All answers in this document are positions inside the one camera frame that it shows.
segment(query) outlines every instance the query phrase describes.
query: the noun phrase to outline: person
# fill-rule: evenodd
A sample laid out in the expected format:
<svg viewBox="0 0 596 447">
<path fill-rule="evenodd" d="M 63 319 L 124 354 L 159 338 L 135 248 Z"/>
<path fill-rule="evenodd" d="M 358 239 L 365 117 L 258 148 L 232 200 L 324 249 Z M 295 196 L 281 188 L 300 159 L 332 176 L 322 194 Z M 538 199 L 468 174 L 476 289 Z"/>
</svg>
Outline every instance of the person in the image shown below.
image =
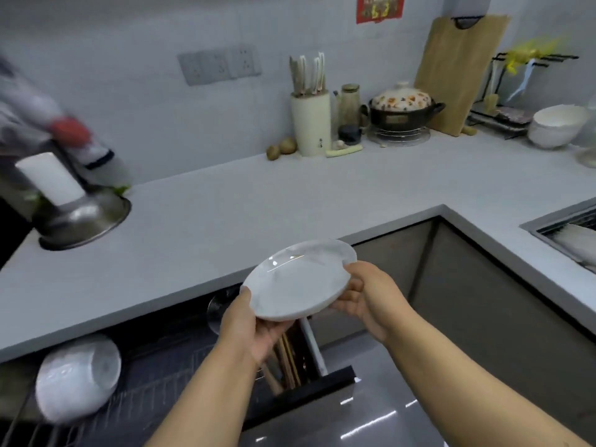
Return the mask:
<svg viewBox="0 0 596 447">
<path fill-rule="evenodd" d="M 384 345 L 451 446 L 589 447 L 471 360 L 410 307 L 375 265 L 346 266 L 347 290 L 332 307 L 357 316 Z M 266 323 L 243 288 L 220 337 L 146 447 L 237 445 L 259 364 L 289 323 Z"/>
</svg>

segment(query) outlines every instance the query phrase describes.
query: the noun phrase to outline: floral pot lid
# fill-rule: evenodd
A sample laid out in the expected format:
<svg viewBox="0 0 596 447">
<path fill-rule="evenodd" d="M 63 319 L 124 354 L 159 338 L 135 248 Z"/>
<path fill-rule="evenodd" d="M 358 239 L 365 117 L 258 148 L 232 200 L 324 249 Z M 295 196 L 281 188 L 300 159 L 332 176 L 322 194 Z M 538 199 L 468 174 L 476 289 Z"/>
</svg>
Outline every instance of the floral pot lid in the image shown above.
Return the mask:
<svg viewBox="0 0 596 447">
<path fill-rule="evenodd" d="M 433 104 L 426 92 L 410 88 L 408 82 L 398 83 L 394 89 L 388 89 L 372 100 L 371 108 L 381 111 L 416 111 Z"/>
</svg>

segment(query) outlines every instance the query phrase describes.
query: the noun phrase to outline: forearm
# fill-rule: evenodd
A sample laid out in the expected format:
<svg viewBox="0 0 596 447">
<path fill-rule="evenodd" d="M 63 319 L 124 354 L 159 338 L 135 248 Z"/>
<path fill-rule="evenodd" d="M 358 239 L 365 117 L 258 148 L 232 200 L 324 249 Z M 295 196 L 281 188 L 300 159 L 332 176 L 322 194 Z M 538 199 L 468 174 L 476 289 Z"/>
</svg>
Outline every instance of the forearm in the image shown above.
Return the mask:
<svg viewBox="0 0 596 447">
<path fill-rule="evenodd" d="M 257 367 L 249 355 L 220 342 L 203 361 L 147 447 L 237 445 Z"/>
<path fill-rule="evenodd" d="M 588 445 L 491 376 L 413 310 L 394 326 L 386 347 L 450 445 Z"/>
</svg>

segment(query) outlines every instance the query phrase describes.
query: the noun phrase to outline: left hand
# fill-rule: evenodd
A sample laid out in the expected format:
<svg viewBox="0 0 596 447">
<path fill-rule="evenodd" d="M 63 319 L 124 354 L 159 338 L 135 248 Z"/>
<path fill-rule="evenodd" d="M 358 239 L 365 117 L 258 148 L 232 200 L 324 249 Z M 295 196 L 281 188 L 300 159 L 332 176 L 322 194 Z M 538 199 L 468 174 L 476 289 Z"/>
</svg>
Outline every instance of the left hand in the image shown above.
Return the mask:
<svg viewBox="0 0 596 447">
<path fill-rule="evenodd" d="M 223 315 L 219 339 L 223 344 L 232 345 L 240 353 L 248 353 L 255 364 L 260 366 L 294 321 L 275 323 L 257 319 L 250 307 L 250 297 L 250 290 L 242 287 L 240 295 Z"/>
</svg>

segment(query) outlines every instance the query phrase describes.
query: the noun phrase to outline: kitchen countertop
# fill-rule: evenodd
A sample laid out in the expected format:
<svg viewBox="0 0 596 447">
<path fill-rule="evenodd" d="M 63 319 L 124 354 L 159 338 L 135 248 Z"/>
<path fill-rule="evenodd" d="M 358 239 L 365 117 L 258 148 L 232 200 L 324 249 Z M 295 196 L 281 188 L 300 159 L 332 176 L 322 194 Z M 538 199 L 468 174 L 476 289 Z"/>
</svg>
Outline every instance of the kitchen countertop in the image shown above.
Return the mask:
<svg viewBox="0 0 596 447">
<path fill-rule="evenodd" d="M 356 243 L 437 215 L 596 333 L 596 275 L 519 227 L 595 197 L 594 170 L 492 133 L 363 145 L 139 185 L 121 226 L 73 250 L 44 251 L 32 232 L 0 271 L 0 362 L 242 282 L 294 243 Z"/>
</svg>

